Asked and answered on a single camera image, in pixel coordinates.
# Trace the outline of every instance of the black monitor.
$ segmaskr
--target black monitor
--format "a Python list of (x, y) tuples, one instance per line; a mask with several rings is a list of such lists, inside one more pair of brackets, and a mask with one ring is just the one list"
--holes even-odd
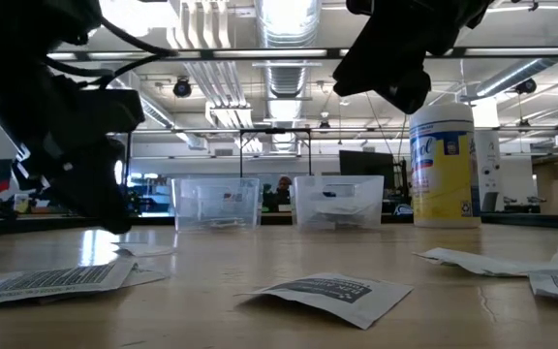
[(385, 189), (395, 189), (393, 155), (339, 150), (341, 175), (383, 175)]

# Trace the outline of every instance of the clear plastic bin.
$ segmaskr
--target clear plastic bin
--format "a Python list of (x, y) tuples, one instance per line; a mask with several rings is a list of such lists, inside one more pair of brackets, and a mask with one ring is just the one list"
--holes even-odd
[(382, 176), (300, 176), (295, 183), (299, 230), (380, 227)]
[(255, 229), (260, 224), (259, 179), (173, 179), (171, 191), (176, 231)]

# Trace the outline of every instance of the ceiling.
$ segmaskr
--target ceiling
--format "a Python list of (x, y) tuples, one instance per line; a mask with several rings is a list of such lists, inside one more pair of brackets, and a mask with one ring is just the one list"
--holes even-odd
[[(342, 4), (342, 2), (324, 1), (317, 36), (318, 47), (349, 47), (367, 20), (366, 16), (350, 14), (342, 8)], [(504, 9), (528, 7), (529, 5), (530, 1), (522, 1), (519, 4), (504, 1), (498, 8), (500, 12), (489, 13), (476, 30), (462, 34), (456, 45), (465, 47), (522, 47), (558, 44), (558, 1), (540, 1), (541, 7), (534, 12), (527, 10), (503, 11)], [(254, 2), (232, 0), (229, 7), (253, 9)], [(234, 47), (257, 48), (259, 46), (258, 30), (254, 17), (230, 15), (229, 31)], [(156, 46), (169, 46), (164, 28), (154, 28), (141, 39)], [(72, 49), (72, 47), (63, 46), (61, 49)], [(121, 42), (107, 30), (100, 29), (91, 38), (87, 47), (74, 49), (127, 50), (134, 48)], [(320, 67), (310, 68), (306, 97), (310, 97), (311, 101), (303, 104), (302, 117), (298, 122), (299, 126), (316, 126), (320, 122), (322, 111), (329, 113), (330, 124), (333, 127), (339, 127), (340, 125), (342, 127), (377, 126), (374, 113), (379, 116), (382, 125), (401, 127), (404, 124), (405, 115), (375, 93), (349, 97), (346, 101), (348, 105), (340, 105), (340, 99), (331, 92), (334, 84), (331, 75), (339, 62), (322, 61), (321, 63), (322, 66)], [(425, 71), (433, 81), (432, 92), (428, 95), (426, 104), (433, 101), (436, 103), (452, 101), (454, 95), (451, 92), (462, 92), (461, 88), (458, 89), (462, 82), (467, 85), (477, 84), (492, 78), (516, 63), (518, 63), (518, 60), (514, 59), (426, 60)], [(253, 121), (262, 122), (266, 115), (264, 72), (262, 69), (252, 67), (252, 62), (249, 61), (238, 61), (236, 67), (247, 102), (253, 108)], [(171, 113), (173, 121), (178, 126), (185, 128), (210, 127), (204, 118), (206, 100), (195, 87), (193, 80), (194, 92), (190, 98), (175, 98), (171, 92), (177, 77), (188, 76), (182, 63), (152, 63), (136, 69), (136, 73), (141, 78), (142, 91)], [(558, 106), (558, 87), (556, 86), (558, 83), (558, 64), (537, 74), (533, 79), (538, 83), (536, 93), (546, 90), (537, 98), (518, 105), (517, 96), (506, 95), (505, 93), (497, 95), (501, 124), (513, 125), (521, 115), (546, 111)], [(558, 124), (558, 115), (541, 118), (535, 124)], [(150, 120), (141, 127), (157, 128), (158, 124)], [(539, 134), (540, 138), (553, 136), (554, 133), (552, 132)], [(173, 136), (155, 138), (148, 136), (139, 141), (165, 142), (169, 140), (169, 137), (172, 138), (173, 142), (180, 142), (178, 138)]]

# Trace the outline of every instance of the workbench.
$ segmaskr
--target workbench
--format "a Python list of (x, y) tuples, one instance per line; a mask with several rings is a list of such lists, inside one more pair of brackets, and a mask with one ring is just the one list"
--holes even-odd
[[(536, 299), (526, 278), (478, 276), (414, 256), (445, 247), (548, 261), (558, 230), (483, 225), (430, 230), (176, 234), (136, 227), (124, 236), (72, 229), (0, 236), (0, 272), (100, 265), (113, 241), (176, 246), (142, 267), (169, 279), (110, 293), (0, 306), (0, 348), (558, 348), (558, 301)], [(317, 272), (413, 285), (368, 331), (275, 298), (234, 295)]]

